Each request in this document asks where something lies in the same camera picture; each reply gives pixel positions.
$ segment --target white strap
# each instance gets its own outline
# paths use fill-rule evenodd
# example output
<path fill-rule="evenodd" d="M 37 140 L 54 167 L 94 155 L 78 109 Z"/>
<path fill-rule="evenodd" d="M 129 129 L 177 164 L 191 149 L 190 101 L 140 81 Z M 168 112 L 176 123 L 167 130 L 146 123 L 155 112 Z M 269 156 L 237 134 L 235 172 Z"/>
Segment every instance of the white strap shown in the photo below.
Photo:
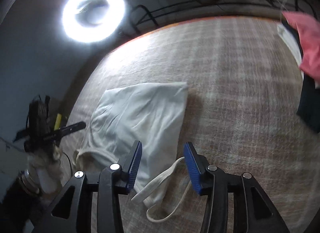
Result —
<path fill-rule="evenodd" d="M 135 204 L 138 204 L 138 203 L 141 203 L 142 201 L 144 201 L 146 198 L 148 198 L 162 183 L 164 183 L 168 178 L 170 178 L 170 176 L 174 172 L 175 168 L 177 167 L 178 163 L 180 161 L 182 161 L 183 159 L 184 159 L 184 157 L 177 159 L 169 169 L 160 173 L 157 177 L 155 177 L 152 181 L 150 181 L 141 191 L 139 191 L 131 199 L 131 201 L 134 202 Z M 147 210 L 148 220 L 151 222 L 154 222 L 154 223 L 160 223 L 160 222 L 164 222 L 167 219 L 169 219 L 176 212 L 177 208 L 182 203 L 182 201 L 185 198 L 190 187 L 191 187 L 191 181 L 188 183 L 178 205 L 174 208 L 174 210 L 167 217 L 165 217 L 163 219 L 159 219 L 159 220 L 155 220 L 154 218 L 151 217 L 150 213 L 154 212 L 154 210 L 156 210 L 160 206 L 159 204 L 155 204 Z"/>
<path fill-rule="evenodd" d="M 177 159 L 172 166 L 160 173 L 157 177 L 155 177 L 152 181 L 150 181 L 141 191 L 139 191 L 131 201 L 135 204 L 139 204 L 148 198 L 151 193 L 153 193 L 162 183 L 166 181 L 166 179 L 170 178 L 171 174 L 174 172 L 178 163 L 183 160 L 184 157 Z"/>
<path fill-rule="evenodd" d="M 176 212 L 176 210 L 178 209 L 178 207 L 180 206 L 180 204 L 181 204 L 182 201 L 184 200 L 184 198 L 185 198 L 188 190 L 190 189 L 191 185 L 192 185 L 192 184 L 191 184 L 191 181 L 189 181 L 189 183 L 188 183 L 188 185 L 187 185 L 187 187 L 186 187 L 186 189 L 185 189 L 185 191 L 184 191 L 184 193 L 183 193 L 183 195 L 182 195 L 182 197 L 181 197 L 178 205 L 174 208 L 174 210 L 173 210 L 168 216 L 166 216 L 165 218 L 160 219 L 160 220 L 155 220 L 154 218 L 152 218 L 152 217 L 150 216 L 150 212 L 151 212 L 151 211 L 154 211 L 154 210 L 156 210 L 156 208 L 158 208 L 159 205 L 156 204 L 156 205 L 153 205 L 151 208 L 147 209 L 147 219 L 148 219 L 149 221 L 151 221 L 151 222 L 154 222 L 154 223 L 161 223 L 161 222 L 164 222 L 164 221 L 166 221 L 167 219 L 169 219 L 169 218 Z"/>

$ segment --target blue gripper pad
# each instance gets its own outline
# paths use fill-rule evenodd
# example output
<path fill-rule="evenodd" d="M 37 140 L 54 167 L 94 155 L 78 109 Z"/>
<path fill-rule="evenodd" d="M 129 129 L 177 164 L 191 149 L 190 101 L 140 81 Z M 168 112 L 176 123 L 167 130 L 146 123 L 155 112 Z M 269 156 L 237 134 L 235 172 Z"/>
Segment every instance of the blue gripper pad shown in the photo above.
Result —
<path fill-rule="evenodd" d="M 128 179 L 128 182 L 126 185 L 127 192 L 130 192 L 133 189 L 134 183 L 136 181 L 141 157 L 142 157 L 142 143 L 139 142 L 139 144 L 136 148 L 136 151 L 134 153 L 134 156 L 132 158 L 131 166 L 128 171 L 129 179 Z"/>
<path fill-rule="evenodd" d="M 200 184 L 200 170 L 188 143 L 185 143 L 183 147 L 183 155 L 188 168 L 188 173 L 191 179 L 192 187 L 199 195 L 201 195 L 202 186 Z"/>

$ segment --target metal screw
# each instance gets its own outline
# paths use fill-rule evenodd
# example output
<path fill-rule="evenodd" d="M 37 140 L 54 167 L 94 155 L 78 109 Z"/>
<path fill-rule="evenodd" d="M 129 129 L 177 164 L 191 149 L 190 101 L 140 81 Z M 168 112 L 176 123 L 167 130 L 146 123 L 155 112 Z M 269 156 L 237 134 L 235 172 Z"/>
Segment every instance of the metal screw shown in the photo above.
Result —
<path fill-rule="evenodd" d="M 110 169 L 111 170 L 118 170 L 120 168 L 120 165 L 117 163 L 111 164 L 110 165 Z"/>
<path fill-rule="evenodd" d="M 209 165 L 208 166 L 208 170 L 210 170 L 210 171 L 216 171 L 218 168 L 217 168 L 217 166 L 215 166 L 215 165 Z"/>
<path fill-rule="evenodd" d="M 82 171 L 78 171 L 75 173 L 76 178 L 81 178 L 83 175 L 84 175 L 84 173 Z"/>
<path fill-rule="evenodd" d="M 251 175 L 250 172 L 245 172 L 245 173 L 243 174 L 243 177 L 246 178 L 246 179 L 251 179 L 251 178 L 252 178 L 252 175 Z"/>

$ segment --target black object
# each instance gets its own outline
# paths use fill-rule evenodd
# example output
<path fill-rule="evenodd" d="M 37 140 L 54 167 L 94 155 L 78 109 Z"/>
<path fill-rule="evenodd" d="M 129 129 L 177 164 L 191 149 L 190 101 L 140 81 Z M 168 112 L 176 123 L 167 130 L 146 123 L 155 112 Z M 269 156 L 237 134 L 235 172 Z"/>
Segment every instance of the black object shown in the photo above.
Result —
<path fill-rule="evenodd" d="M 29 104 L 26 128 L 18 131 L 13 140 L 15 142 L 28 137 L 24 142 L 25 152 L 35 152 L 41 148 L 49 157 L 52 157 L 54 142 L 86 127 L 85 122 L 79 122 L 51 132 L 47 123 L 49 102 L 49 96 L 45 96 L 44 102 L 42 102 L 39 96 L 39 99 L 33 99 Z"/>
<path fill-rule="evenodd" d="M 0 232 L 23 232 L 30 211 L 39 199 L 25 192 L 20 179 L 12 183 L 0 204 Z"/>
<path fill-rule="evenodd" d="M 40 147 L 50 145 L 54 141 L 61 140 L 66 135 L 85 129 L 85 127 L 85 122 L 79 122 L 44 134 L 42 136 L 33 137 L 32 139 L 30 138 L 30 140 L 25 141 L 24 150 L 25 152 L 34 152 Z"/>
<path fill-rule="evenodd" d="M 213 165 L 209 167 L 207 159 L 196 153 L 191 142 L 185 144 L 184 156 L 193 188 L 198 194 L 208 196 L 201 233 L 227 231 L 228 193 L 234 196 L 234 233 L 289 232 L 272 201 L 250 173 L 238 176 Z"/>
<path fill-rule="evenodd" d="M 118 169 L 107 167 L 101 173 L 73 176 L 32 232 L 91 232 L 93 192 L 98 192 L 97 232 L 124 232 L 118 194 L 127 195 L 133 188 L 141 155 L 142 144 L 135 141 L 131 151 L 118 161 Z"/>
<path fill-rule="evenodd" d="M 303 233 L 316 233 L 319 232 L 319 223 L 320 223 L 320 209 L 314 216 L 313 220 L 310 222 L 309 226 L 306 228 L 306 230 Z"/>
<path fill-rule="evenodd" d="M 159 28 L 159 24 L 158 22 L 156 21 L 156 19 L 153 17 L 153 15 L 151 14 L 151 12 L 148 10 L 148 8 L 144 5 L 138 5 L 134 8 L 132 8 L 131 12 L 130 12 L 130 16 L 129 16 L 129 22 L 130 22 L 130 25 L 131 27 L 135 30 L 135 32 L 140 35 L 141 34 L 141 31 L 137 28 L 137 25 L 139 24 L 139 22 L 141 21 L 141 19 L 138 21 L 138 23 L 134 24 L 133 21 L 131 20 L 131 14 L 136 11 L 137 9 L 143 9 L 145 11 L 145 14 L 144 16 L 142 17 L 142 19 L 144 19 L 147 15 L 149 16 L 149 19 L 153 22 L 153 24 L 156 26 L 156 29 Z"/>
<path fill-rule="evenodd" d="M 300 44 L 298 31 L 291 27 L 286 20 L 282 20 L 281 23 L 295 38 L 299 46 L 301 57 L 303 57 L 303 50 Z M 303 74 L 302 90 L 297 115 L 301 117 L 312 131 L 315 133 L 320 132 L 320 89 L 316 88 L 314 79 L 306 73 Z"/>

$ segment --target dark fabric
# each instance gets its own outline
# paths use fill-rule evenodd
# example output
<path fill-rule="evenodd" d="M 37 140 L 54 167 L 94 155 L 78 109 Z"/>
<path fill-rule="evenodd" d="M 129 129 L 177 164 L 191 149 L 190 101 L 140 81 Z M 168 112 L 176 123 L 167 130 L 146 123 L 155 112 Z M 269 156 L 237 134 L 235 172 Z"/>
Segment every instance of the dark fabric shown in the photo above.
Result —
<path fill-rule="evenodd" d="M 303 50 L 300 44 L 299 33 L 291 27 L 286 20 L 282 20 L 283 26 L 294 36 L 298 43 L 301 57 Z M 303 85 L 297 115 L 314 132 L 320 132 L 320 89 L 315 88 L 315 81 L 310 76 L 303 75 Z"/>
<path fill-rule="evenodd" d="M 20 233 L 9 219 L 4 211 L 3 205 L 0 203 L 0 231 L 3 233 Z"/>
<path fill-rule="evenodd" d="M 3 213 L 14 225 L 18 232 L 22 232 L 29 218 L 32 204 L 36 197 L 28 195 L 21 187 L 17 178 L 2 201 Z"/>

